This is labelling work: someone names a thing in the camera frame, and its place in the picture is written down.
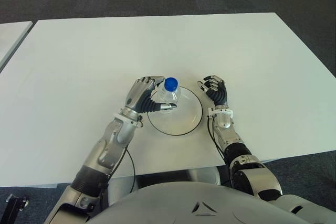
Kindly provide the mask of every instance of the clear plastic bottle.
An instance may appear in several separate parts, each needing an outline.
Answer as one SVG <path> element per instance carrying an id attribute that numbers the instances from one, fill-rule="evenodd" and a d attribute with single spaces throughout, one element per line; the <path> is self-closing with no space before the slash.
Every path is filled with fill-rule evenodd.
<path id="1" fill-rule="evenodd" d="M 181 89 L 178 85 L 178 81 L 173 77 L 165 79 L 165 81 L 159 85 L 157 92 L 155 100 L 156 102 L 161 103 L 177 104 L 181 96 Z"/>

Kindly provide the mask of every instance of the robot forearm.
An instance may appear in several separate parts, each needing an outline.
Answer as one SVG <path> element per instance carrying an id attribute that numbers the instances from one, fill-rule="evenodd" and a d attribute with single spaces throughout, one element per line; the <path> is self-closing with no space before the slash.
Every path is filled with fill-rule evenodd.
<path id="1" fill-rule="evenodd" d="M 233 187 L 266 201 L 281 196 L 281 187 L 274 174 L 251 154 L 236 133 L 233 112 L 226 105 L 217 105 L 209 109 L 209 115 L 214 120 L 214 132 L 229 167 Z"/>
<path id="2" fill-rule="evenodd" d="M 128 108 L 115 115 L 45 223 L 73 220 L 84 223 L 87 220 L 88 213 L 93 211 L 101 192 L 107 187 L 122 151 L 131 142 L 135 129 L 141 126 L 141 116 Z"/>

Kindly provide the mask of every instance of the blue bottle cap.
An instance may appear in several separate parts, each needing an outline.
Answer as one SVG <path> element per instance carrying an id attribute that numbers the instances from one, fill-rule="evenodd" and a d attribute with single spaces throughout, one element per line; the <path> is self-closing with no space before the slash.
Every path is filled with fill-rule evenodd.
<path id="1" fill-rule="evenodd" d="M 174 92 L 177 89 L 177 86 L 178 81 L 173 77 L 169 77 L 164 81 L 164 88 L 169 92 Z"/>

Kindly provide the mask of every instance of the metal bracket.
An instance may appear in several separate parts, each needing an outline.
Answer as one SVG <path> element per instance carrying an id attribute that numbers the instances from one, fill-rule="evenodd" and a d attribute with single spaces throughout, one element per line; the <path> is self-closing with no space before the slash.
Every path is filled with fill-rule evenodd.
<path id="1" fill-rule="evenodd" d="M 23 211 L 23 209 L 28 205 L 29 200 L 27 197 L 18 198 L 11 194 L 6 199 L 6 202 L 7 207 L 1 218 L 0 224 L 13 224 L 16 220 L 17 214 L 19 211 Z"/>
<path id="2" fill-rule="evenodd" d="M 130 123 L 130 124 L 133 124 L 135 127 L 137 128 L 142 128 L 143 124 L 142 124 L 142 116 L 139 116 L 139 120 L 136 122 L 134 120 L 131 120 L 129 118 L 127 118 L 126 116 L 123 116 L 121 114 L 114 114 L 114 117 L 119 119 L 120 121 L 123 121 L 124 123 Z"/>
<path id="3" fill-rule="evenodd" d="M 216 109 L 208 108 L 208 115 L 214 118 L 214 115 L 217 114 L 227 114 L 230 115 L 230 118 L 233 119 L 233 110 L 229 109 Z"/>

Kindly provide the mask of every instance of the silver robotic arm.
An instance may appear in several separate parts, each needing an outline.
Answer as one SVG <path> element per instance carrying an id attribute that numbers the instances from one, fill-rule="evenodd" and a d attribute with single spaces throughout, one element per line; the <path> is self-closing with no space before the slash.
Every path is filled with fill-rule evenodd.
<path id="1" fill-rule="evenodd" d="M 70 186 L 66 188 L 45 224 L 85 223 L 99 196 L 107 187 L 116 163 L 131 142 L 136 128 L 142 127 L 140 113 L 170 110 L 176 104 L 155 103 L 151 93 L 163 76 L 143 77 L 129 91 L 125 107 L 114 115 L 103 137 L 97 142 Z"/>
<path id="2" fill-rule="evenodd" d="M 215 106 L 208 109 L 217 135 L 219 151 L 229 167 L 233 188 L 257 198 L 271 201 L 282 195 L 280 184 L 274 174 L 244 144 L 234 129 L 233 111 L 227 105 L 224 81 L 218 76 L 208 76 L 198 86 L 213 100 Z"/>

